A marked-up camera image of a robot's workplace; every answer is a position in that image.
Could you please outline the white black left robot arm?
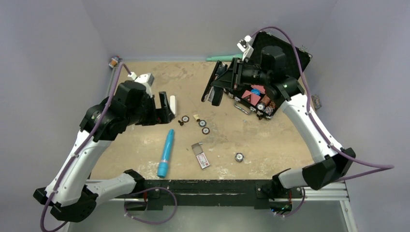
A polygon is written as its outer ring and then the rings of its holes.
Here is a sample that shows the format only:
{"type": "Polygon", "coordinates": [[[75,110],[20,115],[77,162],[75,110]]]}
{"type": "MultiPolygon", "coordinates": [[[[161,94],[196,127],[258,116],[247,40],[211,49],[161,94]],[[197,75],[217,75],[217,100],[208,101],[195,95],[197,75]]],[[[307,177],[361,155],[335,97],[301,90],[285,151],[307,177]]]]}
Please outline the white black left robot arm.
{"type": "Polygon", "coordinates": [[[175,118],[175,96],[163,91],[159,100],[157,108],[148,84],[120,83],[100,104],[87,110],[64,166],[47,187],[35,190],[34,198],[55,219],[81,222],[110,199],[128,194],[140,197],[145,179],[132,169],[97,184],[88,184],[87,179],[101,155],[128,126],[168,124],[175,118]]]}

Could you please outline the white stapler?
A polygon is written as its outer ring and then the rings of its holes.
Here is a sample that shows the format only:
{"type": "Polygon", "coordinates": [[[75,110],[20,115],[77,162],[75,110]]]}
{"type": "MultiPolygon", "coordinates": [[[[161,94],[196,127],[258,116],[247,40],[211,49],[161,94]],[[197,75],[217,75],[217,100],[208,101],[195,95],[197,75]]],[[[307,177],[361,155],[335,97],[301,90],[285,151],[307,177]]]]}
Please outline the white stapler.
{"type": "Polygon", "coordinates": [[[170,96],[169,106],[170,106],[170,110],[173,113],[173,115],[176,116],[176,97],[175,95],[170,96]]]}

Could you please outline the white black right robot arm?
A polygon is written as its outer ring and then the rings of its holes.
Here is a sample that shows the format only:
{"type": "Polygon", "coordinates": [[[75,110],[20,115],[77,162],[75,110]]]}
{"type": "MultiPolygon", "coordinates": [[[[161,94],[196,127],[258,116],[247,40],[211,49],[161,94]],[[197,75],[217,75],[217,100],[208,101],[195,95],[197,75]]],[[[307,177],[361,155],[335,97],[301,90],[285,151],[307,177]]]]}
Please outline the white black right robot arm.
{"type": "Polygon", "coordinates": [[[288,169],[272,177],[271,190],[279,197],[293,187],[319,190],[340,180],[352,165],[355,152],[331,136],[315,112],[308,109],[310,99],[299,82],[286,74],[286,55],[280,47],[266,46],[257,64],[234,58],[229,66],[217,62],[203,94],[212,98],[212,105],[220,105],[222,91],[245,85],[261,85],[277,108],[291,120],[304,139],[314,164],[288,169]]]}

